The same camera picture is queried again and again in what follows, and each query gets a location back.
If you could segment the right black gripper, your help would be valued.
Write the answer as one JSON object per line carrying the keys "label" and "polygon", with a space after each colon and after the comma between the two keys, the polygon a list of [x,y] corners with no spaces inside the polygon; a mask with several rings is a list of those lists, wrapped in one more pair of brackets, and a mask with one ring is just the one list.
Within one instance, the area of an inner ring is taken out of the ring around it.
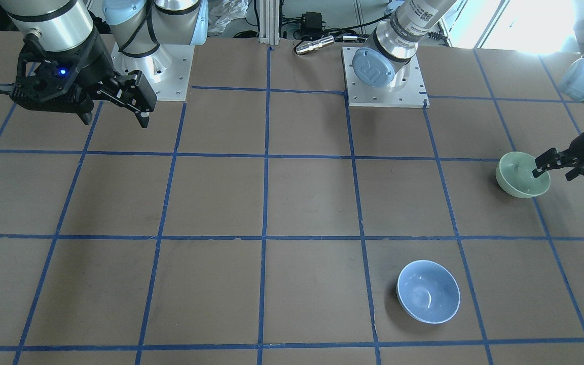
{"label": "right black gripper", "polygon": [[110,101],[131,111],[147,128],[155,111],[156,93],[140,70],[115,72],[100,34],[90,34],[67,51],[47,51],[36,34],[24,36],[10,99],[35,111],[76,113],[84,125],[93,121],[93,99]]}

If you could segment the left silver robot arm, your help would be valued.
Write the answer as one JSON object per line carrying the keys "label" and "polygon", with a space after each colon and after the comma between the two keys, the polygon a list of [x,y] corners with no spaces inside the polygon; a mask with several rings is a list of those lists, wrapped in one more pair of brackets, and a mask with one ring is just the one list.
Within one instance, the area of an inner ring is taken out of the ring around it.
{"label": "left silver robot arm", "polygon": [[[419,40],[453,5],[453,1],[401,2],[354,52],[348,69],[365,86],[391,90],[401,85]],[[584,1],[500,1],[477,46],[578,52],[580,57],[564,72],[558,92],[584,104]],[[567,180],[584,177],[584,132],[566,150],[551,148],[535,163],[535,176],[568,168]]]}

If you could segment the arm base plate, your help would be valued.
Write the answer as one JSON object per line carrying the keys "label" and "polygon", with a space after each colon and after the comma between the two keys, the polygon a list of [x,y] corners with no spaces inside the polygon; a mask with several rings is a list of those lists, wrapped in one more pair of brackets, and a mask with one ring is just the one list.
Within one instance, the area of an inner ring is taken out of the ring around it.
{"label": "arm base plate", "polygon": [[185,101],[195,48],[190,45],[161,45],[152,55],[133,58],[123,55],[115,44],[111,56],[115,70],[121,75],[141,71],[158,101]]}
{"label": "arm base plate", "polygon": [[342,48],[348,104],[354,107],[428,108],[417,56],[398,65],[371,48]]}

